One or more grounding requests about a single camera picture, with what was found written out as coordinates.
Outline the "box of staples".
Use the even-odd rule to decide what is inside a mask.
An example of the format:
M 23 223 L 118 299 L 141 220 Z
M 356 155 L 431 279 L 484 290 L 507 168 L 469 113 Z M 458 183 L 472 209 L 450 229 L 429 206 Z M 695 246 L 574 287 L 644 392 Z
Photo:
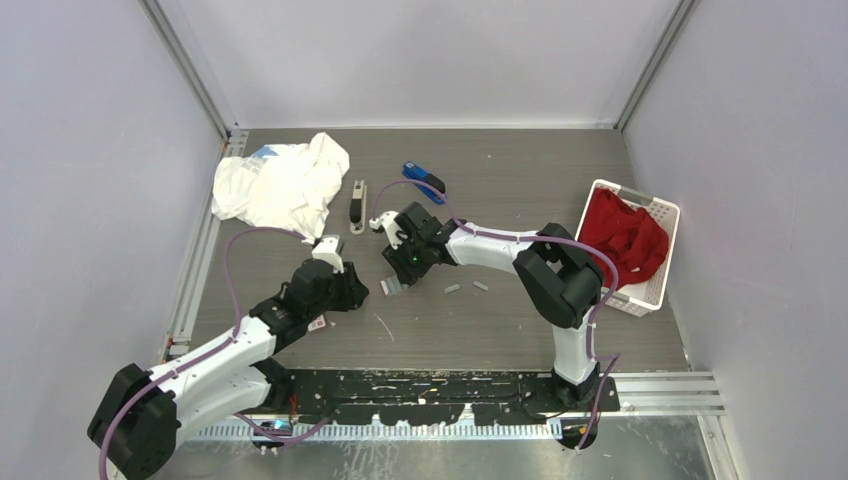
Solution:
M 407 285 L 402 283 L 397 276 L 381 280 L 380 286 L 385 296 L 396 295 L 407 288 Z

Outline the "blue black stapler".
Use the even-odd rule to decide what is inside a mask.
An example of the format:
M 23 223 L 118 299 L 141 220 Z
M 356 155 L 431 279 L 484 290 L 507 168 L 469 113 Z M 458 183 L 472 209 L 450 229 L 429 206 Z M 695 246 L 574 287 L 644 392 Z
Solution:
M 418 181 L 417 188 L 434 204 L 444 204 L 446 187 L 439 177 L 414 162 L 406 162 L 402 166 L 402 175 L 406 179 Z

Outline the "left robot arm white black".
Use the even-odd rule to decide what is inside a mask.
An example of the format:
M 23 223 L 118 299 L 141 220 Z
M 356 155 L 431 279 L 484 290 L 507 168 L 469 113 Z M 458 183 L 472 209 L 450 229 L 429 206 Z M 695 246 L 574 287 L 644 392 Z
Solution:
M 293 381 L 274 355 L 304 337 L 318 317 L 356 310 L 368 294 L 352 262 L 335 270 L 307 259 L 238 326 L 167 363 L 123 367 L 87 428 L 100 449 L 100 474 L 114 466 L 126 479 L 148 479 L 183 442 L 225 417 L 285 409 Z

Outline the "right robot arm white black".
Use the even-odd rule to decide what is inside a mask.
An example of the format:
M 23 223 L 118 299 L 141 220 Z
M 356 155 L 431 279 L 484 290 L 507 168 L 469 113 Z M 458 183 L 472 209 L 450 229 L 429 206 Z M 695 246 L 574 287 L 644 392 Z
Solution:
M 440 221 L 413 202 L 369 221 L 389 239 L 382 255 L 405 286 L 434 265 L 486 267 L 518 277 L 538 314 L 552 326 L 553 395 L 567 410 L 590 402 L 600 384 L 593 356 L 590 316 L 602 297 L 605 277 L 594 259 L 561 225 L 514 232 L 472 222 Z

